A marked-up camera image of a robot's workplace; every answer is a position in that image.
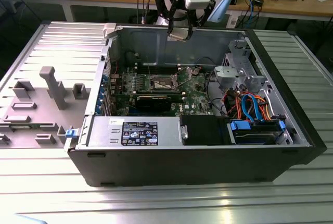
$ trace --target power supply label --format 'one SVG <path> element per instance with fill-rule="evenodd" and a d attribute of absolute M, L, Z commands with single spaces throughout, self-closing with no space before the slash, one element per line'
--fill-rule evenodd
<path fill-rule="evenodd" d="M 124 122 L 123 146 L 158 145 L 157 122 Z"/>

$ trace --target electronic component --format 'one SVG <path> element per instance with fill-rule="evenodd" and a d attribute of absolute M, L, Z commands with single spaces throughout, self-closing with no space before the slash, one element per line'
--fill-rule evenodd
<path fill-rule="evenodd" d="M 252 0 L 252 4 L 254 6 L 262 7 L 262 5 L 264 4 L 264 0 Z"/>
<path fill-rule="evenodd" d="M 285 130 L 284 122 L 278 120 L 232 121 L 230 126 L 237 145 L 275 145 Z"/>
<path fill-rule="evenodd" d="M 151 86 L 154 90 L 171 90 L 178 86 L 175 76 L 160 77 L 155 76 L 151 78 Z"/>
<path fill-rule="evenodd" d="M 171 98 L 166 96 L 138 96 L 135 103 L 140 111 L 164 112 L 171 108 Z"/>

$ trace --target metal slotted surface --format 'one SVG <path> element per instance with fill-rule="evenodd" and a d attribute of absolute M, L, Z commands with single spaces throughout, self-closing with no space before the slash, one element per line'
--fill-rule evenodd
<path fill-rule="evenodd" d="M 279 41 L 266 42 L 271 42 L 267 47 L 280 46 L 276 44 Z M 297 48 L 296 42 L 287 43 Z M 288 60 L 284 54 L 275 55 Z M 304 62 L 300 64 L 289 65 L 283 60 L 277 64 L 282 72 L 313 71 L 317 75 L 311 73 L 313 77 L 325 79 L 318 76 L 318 69 L 310 59 L 293 59 L 301 58 Z M 292 79 L 299 74 L 286 76 L 295 81 Z M 301 103 L 313 101 L 313 92 L 324 95 L 324 91 L 331 91 L 329 83 L 320 86 L 291 83 L 290 86 Z M 318 105 L 330 103 L 327 94 L 322 100 Z M 312 108 L 311 103 L 308 107 L 306 111 L 312 112 L 313 122 L 332 119 L 327 110 L 320 111 L 315 105 Z M 56 224 L 69 223 L 69 220 L 77 223 L 332 223 L 333 138 L 331 130 L 327 131 L 327 121 L 316 124 L 324 129 L 319 132 L 327 152 L 308 165 L 292 167 L 270 183 L 91 188 L 62 149 L 0 150 L 2 211 Z"/>
<path fill-rule="evenodd" d="M 329 146 L 333 142 L 332 76 L 298 37 L 285 31 L 256 30 L 255 33 L 311 123 Z"/>
<path fill-rule="evenodd" d="M 43 66 L 53 66 L 55 78 L 63 82 L 65 88 L 72 88 L 75 83 L 84 83 L 90 89 L 100 52 L 105 46 L 102 23 L 52 22 L 42 25 L 27 44 L 20 62 L 8 73 L 6 83 L 0 91 L 0 118 L 15 96 L 12 87 L 17 80 L 29 80 L 35 88 L 47 88 L 46 82 L 39 75 Z"/>

